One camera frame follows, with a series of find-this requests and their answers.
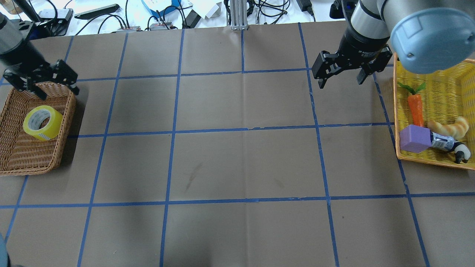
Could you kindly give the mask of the black gripper near yellow basket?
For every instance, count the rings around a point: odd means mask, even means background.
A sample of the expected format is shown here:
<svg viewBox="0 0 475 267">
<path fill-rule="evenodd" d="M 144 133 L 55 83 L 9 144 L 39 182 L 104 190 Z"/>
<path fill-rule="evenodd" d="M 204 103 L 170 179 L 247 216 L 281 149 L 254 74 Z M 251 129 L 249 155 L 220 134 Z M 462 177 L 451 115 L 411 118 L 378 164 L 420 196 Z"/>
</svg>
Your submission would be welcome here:
<svg viewBox="0 0 475 267">
<path fill-rule="evenodd" d="M 382 72 L 393 53 L 387 44 L 389 37 L 373 39 L 361 35 L 353 28 L 346 28 L 337 53 L 321 51 L 311 71 L 318 81 L 320 89 L 325 87 L 327 80 L 343 70 L 360 68 L 357 83 L 362 85 L 368 76 Z"/>
</svg>

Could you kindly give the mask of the black gripper near wicker basket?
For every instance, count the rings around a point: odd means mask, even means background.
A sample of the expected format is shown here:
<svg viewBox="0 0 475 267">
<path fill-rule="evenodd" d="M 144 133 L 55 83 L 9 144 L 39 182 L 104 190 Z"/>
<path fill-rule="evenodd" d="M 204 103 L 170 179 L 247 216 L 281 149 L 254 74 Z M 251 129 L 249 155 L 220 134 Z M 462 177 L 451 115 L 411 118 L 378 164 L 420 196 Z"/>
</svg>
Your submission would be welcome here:
<svg viewBox="0 0 475 267">
<path fill-rule="evenodd" d="M 46 93 L 34 81 L 63 84 L 75 96 L 80 92 L 76 84 L 78 73 L 61 59 L 50 64 L 30 41 L 19 41 L 17 44 L 1 41 L 1 63 L 5 66 L 2 77 L 17 91 L 28 91 L 43 101 L 46 100 Z"/>
</svg>

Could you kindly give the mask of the robot arm over yellow basket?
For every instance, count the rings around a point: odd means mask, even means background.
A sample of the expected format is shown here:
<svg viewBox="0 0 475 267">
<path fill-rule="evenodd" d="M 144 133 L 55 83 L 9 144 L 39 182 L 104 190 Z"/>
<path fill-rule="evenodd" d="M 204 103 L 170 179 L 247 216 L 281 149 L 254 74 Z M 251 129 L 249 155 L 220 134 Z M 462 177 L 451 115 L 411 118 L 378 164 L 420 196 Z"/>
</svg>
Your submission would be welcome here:
<svg viewBox="0 0 475 267">
<path fill-rule="evenodd" d="M 321 51 L 312 74 L 319 88 L 346 70 L 358 84 L 383 71 L 393 53 L 408 71 L 431 74 L 474 52 L 473 0 L 336 0 L 332 18 L 348 23 L 338 50 Z"/>
</svg>

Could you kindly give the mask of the robot arm over wicker basket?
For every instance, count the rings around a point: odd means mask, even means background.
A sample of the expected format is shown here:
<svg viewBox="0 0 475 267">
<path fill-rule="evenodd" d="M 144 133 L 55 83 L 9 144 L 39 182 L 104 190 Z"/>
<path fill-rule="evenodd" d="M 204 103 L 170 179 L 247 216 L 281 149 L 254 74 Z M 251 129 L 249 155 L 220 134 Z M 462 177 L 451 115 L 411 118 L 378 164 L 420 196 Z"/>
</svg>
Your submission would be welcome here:
<svg viewBox="0 0 475 267">
<path fill-rule="evenodd" d="M 62 84 L 77 96 L 80 92 L 76 84 L 78 73 L 62 59 L 54 64 L 47 62 L 25 34 L 25 31 L 1 14 L 0 59 L 5 66 L 3 78 L 17 91 L 33 93 L 41 100 L 46 100 L 47 97 L 37 86 L 42 82 Z"/>
</svg>

